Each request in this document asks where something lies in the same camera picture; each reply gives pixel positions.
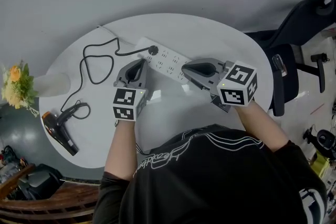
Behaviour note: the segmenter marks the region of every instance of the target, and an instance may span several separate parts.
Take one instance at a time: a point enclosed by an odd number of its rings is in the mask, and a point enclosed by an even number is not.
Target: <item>gray floor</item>
[[[35,108],[38,109],[38,99],[35,100]],[[36,165],[40,163],[49,165],[59,170],[63,176],[81,179],[101,178],[103,167],[82,168],[64,159],[49,142],[40,117],[35,118],[27,110],[16,110],[7,104],[1,107],[0,117],[2,117],[0,139],[4,145],[10,145],[18,157],[23,157]]]

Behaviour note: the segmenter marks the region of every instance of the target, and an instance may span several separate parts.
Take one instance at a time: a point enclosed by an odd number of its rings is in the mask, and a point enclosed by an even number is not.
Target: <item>black power cord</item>
[[[61,109],[60,109],[61,112],[63,112],[63,108],[64,108],[64,106],[66,105],[66,103],[69,101],[69,99],[70,99],[72,96],[74,96],[76,93],[78,93],[78,92],[81,90],[82,86],[83,86],[83,73],[82,73],[82,63],[83,63],[83,62],[85,63],[85,66],[86,66],[86,70],[87,70],[87,73],[88,73],[89,80],[90,80],[90,82],[91,82],[92,84],[94,84],[94,85],[102,84],[104,81],[106,81],[106,80],[108,79],[108,77],[109,77],[109,76],[111,75],[111,73],[112,73],[112,70],[113,70],[113,67],[114,67],[114,58],[113,58],[111,55],[85,55],[85,50],[86,50],[87,48],[89,48],[89,47],[101,47],[101,46],[105,46],[105,45],[107,45],[107,44],[109,44],[109,43],[112,43],[112,42],[115,41],[115,40],[117,41],[117,46],[118,46],[118,48],[117,48],[117,50],[114,52],[114,54],[117,55],[117,56],[129,56],[129,55],[137,54],[137,53],[139,53],[139,52],[146,51],[146,50],[148,50],[148,51],[150,52],[151,55],[156,55],[157,52],[158,52],[158,49],[157,49],[156,46],[151,46],[151,47],[147,47],[147,48],[144,48],[144,49],[140,49],[140,50],[135,50],[135,51],[127,52],[127,53],[124,53],[124,54],[118,53],[118,51],[120,50],[120,43],[119,43],[119,38],[118,38],[118,37],[116,37],[116,38],[114,38],[114,39],[111,39],[111,40],[109,40],[109,41],[107,41],[107,42],[105,42],[105,43],[102,43],[102,44],[90,44],[90,45],[85,46],[84,49],[83,49],[83,58],[81,59],[81,61],[80,61],[80,63],[79,63],[80,86],[79,86],[78,90],[74,91],[74,92],[73,92],[71,95],[69,95],[69,97],[65,100],[64,104],[62,105],[62,107],[61,107]],[[89,64],[88,64],[88,62],[87,62],[87,59],[88,59],[88,58],[101,58],[101,57],[108,57],[108,58],[111,59],[111,68],[110,68],[110,71],[109,71],[109,73],[106,75],[105,78],[103,78],[101,81],[94,82],[93,79],[92,79],[92,77],[91,77],[91,73],[90,73]],[[84,119],[86,119],[86,118],[90,115],[90,113],[91,113],[91,107],[90,107],[88,104],[85,105],[85,106],[86,106],[86,107],[88,108],[88,110],[89,110],[89,112],[88,112],[88,114],[87,114],[86,116],[84,116],[84,117],[79,117],[79,116],[76,116],[76,115],[72,115],[72,116],[73,116],[74,118],[78,119],[78,120],[84,120]],[[148,154],[145,154],[145,153],[141,150],[141,148],[140,148],[140,146],[139,146],[138,144],[137,144],[137,150],[138,150],[139,153],[142,154],[142,155],[148,155]]]

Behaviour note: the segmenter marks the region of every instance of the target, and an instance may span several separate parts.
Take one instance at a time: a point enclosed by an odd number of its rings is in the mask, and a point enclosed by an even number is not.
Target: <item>white power strip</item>
[[[138,44],[135,47],[135,50],[143,49],[150,46],[157,46],[157,48],[159,49],[157,55],[152,56],[146,50],[136,55],[133,55],[132,58],[146,59],[150,68],[173,80],[178,81],[181,84],[188,83],[188,80],[184,77],[183,72],[181,71],[182,65],[190,62],[188,58],[146,37],[140,38]]]

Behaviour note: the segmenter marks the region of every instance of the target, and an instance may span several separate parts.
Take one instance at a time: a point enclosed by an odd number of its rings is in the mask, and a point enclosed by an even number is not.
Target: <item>black and white marker cube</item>
[[[114,117],[117,120],[137,121],[146,106],[146,89],[114,88]]]
[[[257,69],[236,61],[217,85],[223,104],[247,106],[258,88]]]

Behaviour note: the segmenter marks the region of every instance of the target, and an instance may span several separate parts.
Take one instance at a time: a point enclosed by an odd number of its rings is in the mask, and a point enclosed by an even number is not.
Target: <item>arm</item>
[[[130,181],[137,169],[135,122],[119,121],[105,164],[105,172]]]
[[[262,140],[273,152],[288,143],[288,138],[277,123],[254,101],[247,107],[236,106],[245,130]]]

